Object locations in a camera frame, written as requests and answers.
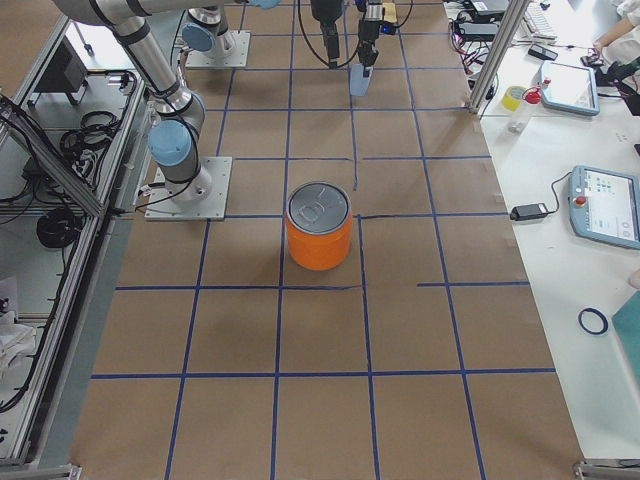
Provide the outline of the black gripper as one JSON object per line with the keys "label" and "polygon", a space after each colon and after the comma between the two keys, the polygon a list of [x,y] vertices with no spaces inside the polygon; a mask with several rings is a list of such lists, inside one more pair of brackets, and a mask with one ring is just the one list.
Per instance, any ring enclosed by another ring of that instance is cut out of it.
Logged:
{"label": "black gripper", "polygon": [[358,21],[357,75],[368,78],[379,55],[378,49],[373,46],[379,38],[380,26],[384,19],[384,7],[380,0],[361,0],[357,2],[357,10],[361,14]]}
{"label": "black gripper", "polygon": [[341,0],[311,0],[313,18],[321,24],[323,42],[330,68],[338,67],[340,58],[339,34],[335,22],[343,14]]}

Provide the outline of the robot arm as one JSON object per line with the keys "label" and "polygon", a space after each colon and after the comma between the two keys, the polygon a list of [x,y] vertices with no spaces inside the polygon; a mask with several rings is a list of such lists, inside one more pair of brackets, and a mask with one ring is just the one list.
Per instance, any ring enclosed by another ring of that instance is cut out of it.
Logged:
{"label": "robot arm", "polygon": [[188,24],[209,46],[188,46],[214,58],[233,52],[223,1],[57,1],[67,17],[86,25],[108,28],[141,74],[155,100],[160,123],[151,129],[149,150],[165,178],[168,197],[189,202],[209,194],[213,180],[197,151],[205,119],[201,98],[186,85],[179,69],[172,68],[154,37],[147,19],[156,13],[185,10]]}
{"label": "robot arm", "polygon": [[[380,35],[392,35],[397,28],[395,5],[384,1],[357,1],[360,18],[357,26],[355,52],[349,58],[356,62],[356,70],[363,79],[370,77],[379,52],[376,41]],[[311,14],[319,23],[323,46],[320,55],[311,53],[329,69],[346,66],[340,61],[338,20],[344,12],[342,1],[312,1]],[[178,66],[189,69],[235,69],[247,65],[251,34],[247,30],[229,27],[224,3],[188,11],[189,20],[180,31]]]}

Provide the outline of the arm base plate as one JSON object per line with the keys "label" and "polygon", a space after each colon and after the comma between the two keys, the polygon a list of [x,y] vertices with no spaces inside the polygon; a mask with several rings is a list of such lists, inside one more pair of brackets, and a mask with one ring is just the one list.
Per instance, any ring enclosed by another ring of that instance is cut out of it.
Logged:
{"label": "arm base plate", "polygon": [[164,174],[156,168],[155,182],[164,183],[153,189],[145,208],[147,221],[223,221],[225,219],[233,159],[202,157],[200,173],[185,191],[183,186],[166,183]]}
{"label": "arm base plate", "polygon": [[247,30],[227,30],[222,35],[187,24],[182,39],[189,52],[189,69],[234,69],[247,64],[251,33]]}

